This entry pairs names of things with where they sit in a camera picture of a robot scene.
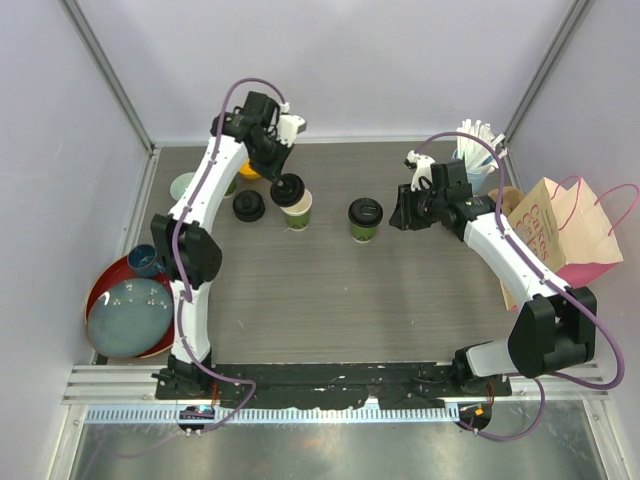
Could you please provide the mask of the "black cup lid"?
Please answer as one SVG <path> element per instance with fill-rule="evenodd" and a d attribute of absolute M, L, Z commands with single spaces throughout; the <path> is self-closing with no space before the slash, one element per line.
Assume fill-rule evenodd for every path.
<path fill-rule="evenodd" d="M 283 174 L 282 179 L 284 180 L 282 187 L 271 185 L 270 197 L 279 207 L 293 206 L 300 201 L 305 192 L 304 181 L 293 173 Z"/>
<path fill-rule="evenodd" d="M 357 198 L 348 208 L 348 218 L 352 224 L 361 228 L 377 227 L 383 219 L 383 208 L 375 199 Z"/>

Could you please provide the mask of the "green paper cup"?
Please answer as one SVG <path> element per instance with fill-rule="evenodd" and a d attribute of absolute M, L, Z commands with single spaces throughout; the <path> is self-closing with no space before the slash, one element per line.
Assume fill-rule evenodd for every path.
<path fill-rule="evenodd" d="M 313 196 L 306 189 L 299 202 L 290 207 L 282 207 L 287 228 L 293 231 L 305 230 L 310 222 L 312 204 Z"/>
<path fill-rule="evenodd" d="M 356 223 L 350 224 L 350 233 L 354 241 L 358 243 L 370 242 L 377 233 L 376 226 L 361 226 Z"/>

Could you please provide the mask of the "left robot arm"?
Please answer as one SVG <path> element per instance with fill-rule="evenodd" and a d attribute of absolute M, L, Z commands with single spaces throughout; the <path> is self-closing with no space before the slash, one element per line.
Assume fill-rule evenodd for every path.
<path fill-rule="evenodd" d="M 174 299 L 174 341 L 166 367 L 154 376 L 157 398 L 210 394 L 209 296 L 222 264 L 222 251 L 211 236 L 216 214 L 244 164 L 262 178 L 278 181 L 305 128 L 305 120 L 291 113 L 284 99 L 249 92 L 243 105 L 224 108 L 214 118 L 205 153 L 185 192 L 167 214 L 152 218 L 153 243 Z"/>

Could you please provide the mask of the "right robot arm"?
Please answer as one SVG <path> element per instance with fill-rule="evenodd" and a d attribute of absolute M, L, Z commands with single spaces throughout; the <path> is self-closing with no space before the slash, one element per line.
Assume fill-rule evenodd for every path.
<path fill-rule="evenodd" d="M 594 294 L 572 288 L 522 242 L 488 195 L 476 196 L 461 160 L 438 163 L 411 153 L 404 161 L 410 182 L 398 187 L 389 220 L 401 231 L 440 224 L 475 251 L 509 291 L 518 316 L 509 336 L 456 351 L 451 380 L 472 395 L 489 377 L 526 378 L 584 364 L 595 353 Z"/>

